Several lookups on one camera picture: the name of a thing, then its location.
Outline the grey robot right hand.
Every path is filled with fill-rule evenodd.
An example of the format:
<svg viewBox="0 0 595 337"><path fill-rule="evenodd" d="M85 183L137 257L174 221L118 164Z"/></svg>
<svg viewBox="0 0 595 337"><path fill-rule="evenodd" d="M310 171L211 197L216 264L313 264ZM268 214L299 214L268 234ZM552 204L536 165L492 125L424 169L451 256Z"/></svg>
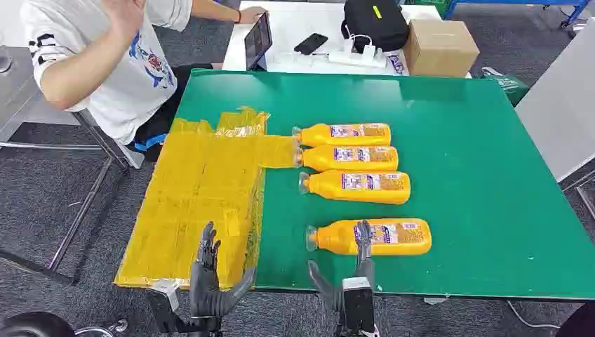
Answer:
<svg viewBox="0 0 595 337"><path fill-rule="evenodd" d="M370 288L373 288L375 266L371 259L371 226L367 220L361 220L356 228L359 231L359 235L355 237L358 255L353 277L365 277ZM314 260L308 260L307 265L309 277L325 304L333 311L343 312L345 310L343 290L328 282Z"/></svg>

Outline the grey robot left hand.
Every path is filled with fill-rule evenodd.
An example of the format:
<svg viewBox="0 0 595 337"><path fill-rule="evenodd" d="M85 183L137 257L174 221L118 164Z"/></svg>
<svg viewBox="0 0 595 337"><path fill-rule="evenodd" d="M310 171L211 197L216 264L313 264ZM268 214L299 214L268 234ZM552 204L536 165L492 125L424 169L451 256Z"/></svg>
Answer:
<svg viewBox="0 0 595 337"><path fill-rule="evenodd" d="M203 229L196 260L190 273L190 312L193 318L223 317L248 293L255 279L255 268L246 269L241 281L228 291L219 287L217 274L220 240L215 240L212 221Z"/></svg>

